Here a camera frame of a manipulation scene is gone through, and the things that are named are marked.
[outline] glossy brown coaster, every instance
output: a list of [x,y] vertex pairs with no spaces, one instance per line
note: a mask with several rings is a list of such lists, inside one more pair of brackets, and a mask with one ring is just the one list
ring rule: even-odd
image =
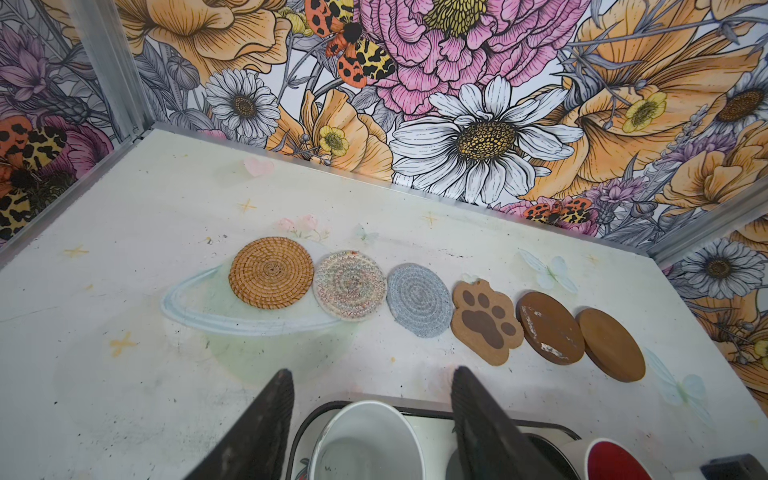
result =
[[577,316],[586,352],[595,365],[619,382],[645,376],[645,358],[632,335],[606,312],[589,308]]
[[230,287],[256,308],[293,305],[312,285],[315,267],[304,247],[285,237],[248,243],[232,261]]
[[518,301],[517,316],[525,330],[525,339],[550,362],[570,365],[584,356],[584,337],[576,320],[551,296],[526,293]]
[[512,313],[515,305],[485,280],[459,282],[453,289],[453,304],[453,334],[491,365],[504,365],[509,349],[523,343],[523,330]]

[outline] white mug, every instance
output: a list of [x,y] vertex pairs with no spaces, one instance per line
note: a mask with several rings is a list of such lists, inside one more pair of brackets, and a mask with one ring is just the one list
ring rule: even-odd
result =
[[317,439],[310,480],[424,480],[419,440],[402,413],[375,400],[350,403]]
[[625,447],[623,447],[620,443],[615,442],[614,440],[610,439],[581,439],[576,440],[575,442],[566,443],[565,445],[559,447],[560,451],[563,453],[563,455],[568,458],[568,461],[571,462],[571,465],[576,469],[576,472],[581,477],[581,480],[590,480],[589,478],[589,455],[592,452],[592,449],[595,445],[598,443],[607,442],[612,443],[613,445],[618,446],[622,450],[624,450],[629,456],[634,458],[634,461],[638,463],[638,465],[645,471],[648,478],[652,478],[650,476],[650,473],[648,473],[648,469],[645,467],[645,465],[642,464],[640,460],[637,460],[634,455],[631,454],[629,450],[627,450]]

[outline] paw print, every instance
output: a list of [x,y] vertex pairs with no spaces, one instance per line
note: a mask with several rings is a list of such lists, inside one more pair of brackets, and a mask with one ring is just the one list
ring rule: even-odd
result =
[[453,304],[453,334],[491,365],[504,365],[509,350],[523,342],[512,301],[485,280],[459,282],[453,290]]

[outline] multicolored fabric coaster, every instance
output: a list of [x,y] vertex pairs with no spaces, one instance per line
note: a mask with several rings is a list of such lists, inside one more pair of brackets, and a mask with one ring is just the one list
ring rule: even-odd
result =
[[315,267],[304,247],[285,237],[248,243],[232,261],[230,286],[245,303],[261,309],[293,305],[312,284]]
[[379,309],[386,278],[376,262],[360,252],[331,253],[315,270],[317,303],[338,319],[359,322]]
[[395,321],[424,339],[448,329],[453,303],[448,288],[429,268],[398,265],[387,277],[386,302]]

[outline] white daisy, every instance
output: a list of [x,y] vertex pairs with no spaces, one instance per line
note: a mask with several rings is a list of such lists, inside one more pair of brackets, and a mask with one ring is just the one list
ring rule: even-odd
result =
[[528,163],[531,157],[568,158],[574,149],[565,144],[584,135],[576,127],[534,124],[562,103],[566,93],[555,88],[512,106],[512,86],[496,77],[484,94],[465,84],[458,97],[430,95],[441,117],[407,121],[392,134],[397,183],[453,199],[463,195],[470,204],[478,199],[490,204],[502,190],[526,194],[536,177],[551,173]]
[[768,62],[763,58],[757,67],[741,75],[726,93],[723,110],[715,115],[704,136],[739,134],[758,120],[768,120]]
[[277,97],[250,70],[224,70],[205,86],[214,115],[243,140],[263,139],[275,133],[280,118]]
[[720,238],[680,262],[682,277],[703,296],[745,296],[763,284],[766,257],[743,243]]

